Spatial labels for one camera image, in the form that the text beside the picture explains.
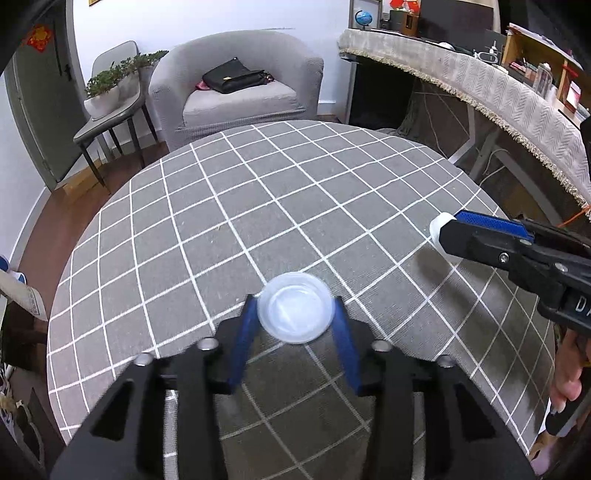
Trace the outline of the person's right hand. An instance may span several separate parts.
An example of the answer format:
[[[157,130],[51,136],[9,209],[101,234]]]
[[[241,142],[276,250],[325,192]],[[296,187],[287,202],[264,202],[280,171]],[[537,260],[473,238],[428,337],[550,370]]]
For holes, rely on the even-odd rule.
[[[554,379],[550,388],[553,413],[561,413],[568,401],[575,401],[582,391],[581,374],[590,362],[590,340],[567,329],[555,355]]]

